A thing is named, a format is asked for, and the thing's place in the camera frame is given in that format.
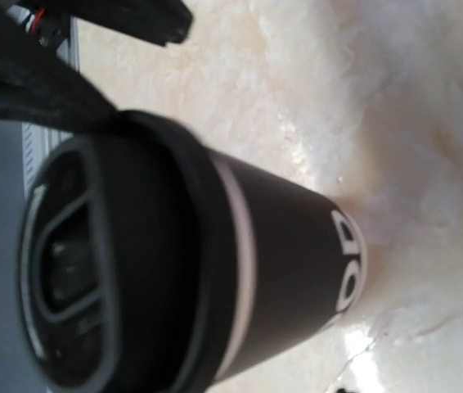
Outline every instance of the travel mug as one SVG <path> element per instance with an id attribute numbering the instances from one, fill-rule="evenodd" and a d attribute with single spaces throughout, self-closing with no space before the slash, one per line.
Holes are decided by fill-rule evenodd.
<path id="1" fill-rule="evenodd" d="M 334 323 L 366 251 L 333 201 L 123 112 L 34 182 L 18 297 L 57 392 L 201 393 Z"/>

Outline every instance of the printed logo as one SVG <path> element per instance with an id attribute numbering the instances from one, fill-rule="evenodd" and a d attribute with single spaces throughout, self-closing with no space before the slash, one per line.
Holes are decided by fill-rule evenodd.
<path id="1" fill-rule="evenodd" d="M 332 210 L 333 219 L 337 235 L 339 236 L 340 247 L 343 255 L 352 257 L 344 269 L 343 280 L 340 284 L 339 295 L 335 304 L 337 314 L 330 319 L 323 329 L 336 323 L 343 313 L 357 300 L 364 285 L 365 263 L 363 259 L 363 240 L 359 232 L 353 227 L 351 221 L 340 211 Z"/>

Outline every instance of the black plastic lid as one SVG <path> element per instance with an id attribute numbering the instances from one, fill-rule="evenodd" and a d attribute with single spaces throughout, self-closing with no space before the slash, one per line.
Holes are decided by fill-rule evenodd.
<path id="1" fill-rule="evenodd" d="M 63 143 L 34 184 L 19 268 L 31 350 L 56 393 L 200 393 L 235 304 L 226 195 L 177 124 L 129 113 L 105 132 Z"/>

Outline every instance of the white marble countertop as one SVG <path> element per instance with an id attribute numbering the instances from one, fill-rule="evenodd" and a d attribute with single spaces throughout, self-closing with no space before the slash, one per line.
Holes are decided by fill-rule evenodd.
<path id="1" fill-rule="evenodd" d="M 124 107 L 337 200 L 370 270 L 342 322 L 212 393 L 463 393 L 463 0 L 190 0 L 182 46 L 80 26 Z"/>

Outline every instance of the white stripe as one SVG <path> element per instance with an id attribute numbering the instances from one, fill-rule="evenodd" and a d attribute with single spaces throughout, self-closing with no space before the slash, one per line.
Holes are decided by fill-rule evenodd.
<path id="1" fill-rule="evenodd" d="M 223 181 L 231 213 L 234 219 L 237 246 L 237 297 L 230 340 L 215 380 L 223 377 L 235 360 L 248 332 L 254 308 L 257 284 L 257 260 L 254 229 L 245 196 L 235 175 L 220 157 L 214 156 L 214 164 Z"/>

